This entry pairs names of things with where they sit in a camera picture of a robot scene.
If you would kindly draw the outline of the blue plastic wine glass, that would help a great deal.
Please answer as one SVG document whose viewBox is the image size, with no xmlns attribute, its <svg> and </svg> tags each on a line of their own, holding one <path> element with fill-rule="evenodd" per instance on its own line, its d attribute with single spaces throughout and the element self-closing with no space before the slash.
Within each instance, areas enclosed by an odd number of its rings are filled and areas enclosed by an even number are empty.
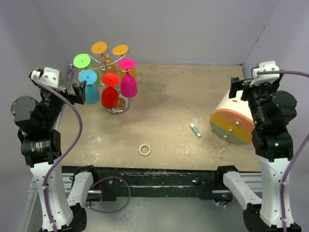
<svg viewBox="0 0 309 232">
<path fill-rule="evenodd" d="M 80 82 L 86 81 L 85 103 L 96 104 L 100 100 L 98 86 L 96 84 L 97 74 L 93 70 L 82 70 L 78 75 Z"/>
</svg>

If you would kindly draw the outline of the green plastic wine glass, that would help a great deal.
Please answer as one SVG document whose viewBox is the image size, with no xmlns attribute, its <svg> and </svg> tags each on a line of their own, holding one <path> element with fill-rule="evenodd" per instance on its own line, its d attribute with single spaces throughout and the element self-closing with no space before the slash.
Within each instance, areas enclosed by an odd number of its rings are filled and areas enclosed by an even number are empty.
<svg viewBox="0 0 309 232">
<path fill-rule="evenodd" d="M 95 74 L 97 75 L 97 79 L 95 81 L 95 84 L 97 86 L 100 86 L 100 75 L 97 71 L 97 69 L 95 69 L 94 67 L 90 66 L 91 63 L 91 57 L 88 54 L 78 54 L 74 57 L 73 59 L 73 65 L 78 68 L 78 69 L 82 69 L 82 70 L 92 70 L 95 72 Z"/>
</svg>

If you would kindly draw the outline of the red plastic wine glass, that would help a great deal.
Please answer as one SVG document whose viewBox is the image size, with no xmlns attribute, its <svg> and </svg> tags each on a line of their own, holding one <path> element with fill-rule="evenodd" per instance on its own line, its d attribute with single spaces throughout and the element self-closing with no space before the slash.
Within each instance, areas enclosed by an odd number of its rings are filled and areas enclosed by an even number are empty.
<svg viewBox="0 0 309 232">
<path fill-rule="evenodd" d="M 105 86 L 101 95 L 101 104 L 106 109 L 113 109 L 118 105 L 119 94 L 115 87 L 120 83 L 120 77 L 116 73 L 109 72 L 105 73 L 101 80 Z"/>
</svg>

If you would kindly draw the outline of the orange wine glass front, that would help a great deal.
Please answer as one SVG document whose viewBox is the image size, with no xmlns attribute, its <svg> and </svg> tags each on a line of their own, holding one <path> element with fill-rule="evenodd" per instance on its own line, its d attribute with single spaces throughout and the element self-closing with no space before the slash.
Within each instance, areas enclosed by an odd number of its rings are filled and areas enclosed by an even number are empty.
<svg viewBox="0 0 309 232">
<path fill-rule="evenodd" d="M 105 42 L 96 42 L 91 47 L 91 52 L 96 55 L 100 55 L 99 69 L 103 73 L 117 73 L 117 67 L 113 63 L 113 59 L 108 56 L 109 47 Z"/>
</svg>

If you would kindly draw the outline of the orange wine glass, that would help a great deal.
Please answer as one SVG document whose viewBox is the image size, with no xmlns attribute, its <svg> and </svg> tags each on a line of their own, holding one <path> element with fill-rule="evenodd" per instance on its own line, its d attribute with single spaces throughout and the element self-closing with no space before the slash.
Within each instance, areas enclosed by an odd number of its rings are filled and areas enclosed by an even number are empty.
<svg viewBox="0 0 309 232">
<path fill-rule="evenodd" d="M 91 52 L 96 55 L 100 55 L 99 69 L 103 73 L 117 73 L 117 67 L 113 63 L 113 59 L 108 56 L 109 47 L 105 42 L 96 42 L 91 47 Z"/>
<path fill-rule="evenodd" d="M 130 74 L 135 79 L 138 77 L 137 71 L 135 69 L 136 62 L 131 58 L 127 58 L 129 53 L 129 47 L 125 44 L 118 45 L 113 48 L 112 53 L 115 56 L 119 56 L 117 59 L 117 64 L 119 67 L 119 74 L 121 77 L 124 77 L 125 74 Z"/>
</svg>

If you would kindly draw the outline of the pink plastic wine glass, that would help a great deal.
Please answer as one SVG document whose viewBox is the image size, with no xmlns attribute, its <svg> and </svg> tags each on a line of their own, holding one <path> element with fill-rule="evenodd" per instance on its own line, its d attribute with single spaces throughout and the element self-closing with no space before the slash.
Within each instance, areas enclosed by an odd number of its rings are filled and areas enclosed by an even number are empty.
<svg viewBox="0 0 309 232">
<path fill-rule="evenodd" d="M 135 70 L 136 62 L 132 59 L 125 58 L 119 62 L 119 67 L 125 75 L 121 79 L 120 90 L 124 97 L 132 98 L 138 93 L 138 86 L 135 77 L 130 71 Z"/>
</svg>

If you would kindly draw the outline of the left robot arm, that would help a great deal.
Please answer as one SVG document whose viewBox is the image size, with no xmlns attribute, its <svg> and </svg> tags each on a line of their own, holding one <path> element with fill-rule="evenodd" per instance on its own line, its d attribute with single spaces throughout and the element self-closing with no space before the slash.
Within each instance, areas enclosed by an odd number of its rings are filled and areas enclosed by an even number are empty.
<svg viewBox="0 0 309 232">
<path fill-rule="evenodd" d="M 21 153 L 36 181 L 42 207 L 42 232 L 82 232 L 86 229 L 85 202 L 88 191 L 99 185 L 93 165 L 79 167 L 72 177 L 69 196 L 62 178 L 61 135 L 54 129 L 64 104 L 73 111 L 75 103 L 85 103 L 86 82 L 73 84 L 74 94 L 54 90 L 34 80 L 40 87 L 40 102 L 31 96 L 17 98 L 11 105 Z"/>
</svg>

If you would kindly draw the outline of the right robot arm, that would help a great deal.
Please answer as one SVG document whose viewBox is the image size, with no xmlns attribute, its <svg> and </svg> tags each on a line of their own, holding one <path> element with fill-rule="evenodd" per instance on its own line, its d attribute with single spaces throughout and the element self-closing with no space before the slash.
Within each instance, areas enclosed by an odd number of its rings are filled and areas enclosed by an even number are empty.
<svg viewBox="0 0 309 232">
<path fill-rule="evenodd" d="M 229 98 L 242 91 L 248 103 L 254 129 L 252 142 L 261 167 L 262 197 L 258 197 L 238 171 L 223 167 L 215 185 L 228 188 L 243 210 L 243 220 L 250 232 L 300 232 L 290 208 L 288 167 L 296 156 L 287 125 L 296 117 L 297 101 L 279 90 L 281 78 L 273 83 L 254 84 L 253 79 L 231 78 Z"/>
</svg>

